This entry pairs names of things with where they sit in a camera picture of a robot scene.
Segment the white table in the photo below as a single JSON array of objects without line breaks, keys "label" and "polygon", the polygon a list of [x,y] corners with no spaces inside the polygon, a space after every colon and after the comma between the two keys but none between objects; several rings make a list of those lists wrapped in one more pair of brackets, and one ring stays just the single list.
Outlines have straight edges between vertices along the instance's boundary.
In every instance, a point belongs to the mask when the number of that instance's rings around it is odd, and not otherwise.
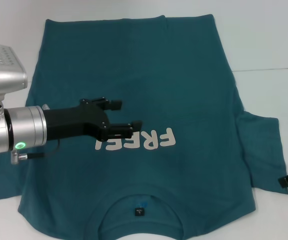
[{"label": "white table", "polygon": [[[0,0],[0,44],[14,48],[31,81],[46,19],[67,22],[205,14],[215,17],[246,110],[279,118],[288,171],[288,0]],[[5,107],[23,106],[27,95],[28,89],[7,95]],[[254,196],[255,212],[197,239],[287,239],[288,195],[255,189]],[[0,240],[53,239],[27,223],[17,212],[19,202],[20,197],[0,200]],[[122,239],[169,238],[135,234]]]}]

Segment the robotic arm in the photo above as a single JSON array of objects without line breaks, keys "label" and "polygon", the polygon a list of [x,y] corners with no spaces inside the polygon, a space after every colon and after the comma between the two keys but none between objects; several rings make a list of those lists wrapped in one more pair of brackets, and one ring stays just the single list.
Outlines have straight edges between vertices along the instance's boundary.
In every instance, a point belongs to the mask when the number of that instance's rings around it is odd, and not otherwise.
[{"label": "robotic arm", "polygon": [[18,150],[49,140],[88,135],[99,141],[131,138],[142,122],[111,124],[104,110],[120,110],[120,100],[82,99],[79,106],[49,109],[47,105],[5,109],[5,94],[25,89],[27,74],[11,47],[0,45],[0,153],[12,151],[12,163],[29,158]]}]

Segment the fabric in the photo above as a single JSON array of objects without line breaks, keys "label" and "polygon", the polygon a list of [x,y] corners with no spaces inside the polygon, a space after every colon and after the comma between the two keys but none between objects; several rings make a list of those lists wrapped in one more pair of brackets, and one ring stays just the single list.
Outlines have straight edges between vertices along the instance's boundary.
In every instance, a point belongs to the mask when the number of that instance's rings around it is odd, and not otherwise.
[{"label": "fabric", "polygon": [[123,100],[112,123],[142,120],[142,131],[64,139],[55,156],[18,168],[0,155],[0,199],[22,193],[19,212],[37,230],[185,240],[254,211],[252,187],[287,193],[278,120],[244,111],[212,15],[47,20],[28,104],[102,96]]}]

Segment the cable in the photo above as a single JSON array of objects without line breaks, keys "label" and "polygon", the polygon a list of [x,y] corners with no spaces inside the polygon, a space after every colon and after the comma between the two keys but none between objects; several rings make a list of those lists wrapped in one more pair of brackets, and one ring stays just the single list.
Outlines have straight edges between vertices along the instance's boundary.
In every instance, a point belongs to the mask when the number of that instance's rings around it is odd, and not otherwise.
[{"label": "cable", "polygon": [[54,155],[56,152],[58,152],[60,148],[60,139],[58,139],[58,145],[55,150],[50,151],[50,152],[37,152],[37,153],[28,153],[27,158],[28,159],[37,159],[37,158],[45,158],[45,157],[50,157]]}]

